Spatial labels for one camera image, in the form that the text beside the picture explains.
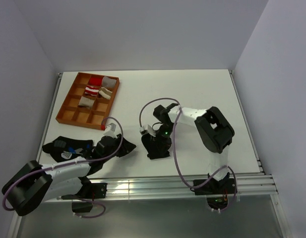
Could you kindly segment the beige red sock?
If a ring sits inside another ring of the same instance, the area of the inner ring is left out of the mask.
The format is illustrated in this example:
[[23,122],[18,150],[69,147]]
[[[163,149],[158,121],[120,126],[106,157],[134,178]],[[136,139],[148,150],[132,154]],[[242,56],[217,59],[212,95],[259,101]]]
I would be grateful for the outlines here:
[[78,103],[78,106],[88,108],[88,109],[92,109],[94,102],[95,102],[94,99],[90,99],[90,98],[87,98],[87,97],[81,97],[80,101]]

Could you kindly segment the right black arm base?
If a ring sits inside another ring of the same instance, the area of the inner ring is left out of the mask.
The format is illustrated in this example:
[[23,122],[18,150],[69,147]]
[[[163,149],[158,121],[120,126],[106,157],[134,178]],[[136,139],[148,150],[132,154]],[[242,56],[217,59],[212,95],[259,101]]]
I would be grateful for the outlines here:
[[229,195],[233,195],[233,199],[237,196],[237,186],[233,178],[225,178],[220,181],[216,181],[214,178],[210,180],[206,185],[200,188],[191,188],[195,195],[206,195],[207,204],[211,209],[222,211],[225,210],[229,202]]

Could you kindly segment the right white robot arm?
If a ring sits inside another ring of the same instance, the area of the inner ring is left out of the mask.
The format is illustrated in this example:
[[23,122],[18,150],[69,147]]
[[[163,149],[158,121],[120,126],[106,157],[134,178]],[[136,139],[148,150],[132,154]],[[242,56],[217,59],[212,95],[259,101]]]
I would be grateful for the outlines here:
[[220,193],[225,187],[224,178],[228,174],[228,149],[235,131],[217,107],[209,109],[192,109],[172,103],[154,109],[153,116],[162,123],[156,136],[172,139],[175,135],[174,126],[178,123],[197,129],[203,145],[214,154],[210,159],[208,174],[213,178],[209,181],[209,189]]

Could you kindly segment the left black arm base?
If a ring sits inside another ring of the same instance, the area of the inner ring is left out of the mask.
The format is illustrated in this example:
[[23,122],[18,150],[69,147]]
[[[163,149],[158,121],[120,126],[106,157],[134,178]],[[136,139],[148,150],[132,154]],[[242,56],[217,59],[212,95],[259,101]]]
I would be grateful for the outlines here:
[[106,207],[97,202],[96,199],[102,199],[106,197],[107,183],[89,183],[82,186],[81,190],[75,195],[63,195],[63,200],[79,200],[79,202],[72,202],[71,209],[73,213],[86,217],[84,213],[90,213],[91,210],[97,205],[103,208],[103,211],[99,216],[103,215],[106,211]]

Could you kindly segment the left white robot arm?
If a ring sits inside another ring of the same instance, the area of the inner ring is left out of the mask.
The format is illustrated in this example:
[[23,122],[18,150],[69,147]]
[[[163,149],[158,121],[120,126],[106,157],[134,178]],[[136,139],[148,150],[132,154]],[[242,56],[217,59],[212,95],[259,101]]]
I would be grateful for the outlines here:
[[50,165],[28,162],[2,189],[2,206],[25,216],[42,202],[57,197],[81,199],[90,194],[89,175],[98,172],[105,162],[117,156],[122,134],[104,136],[94,149],[73,160]]

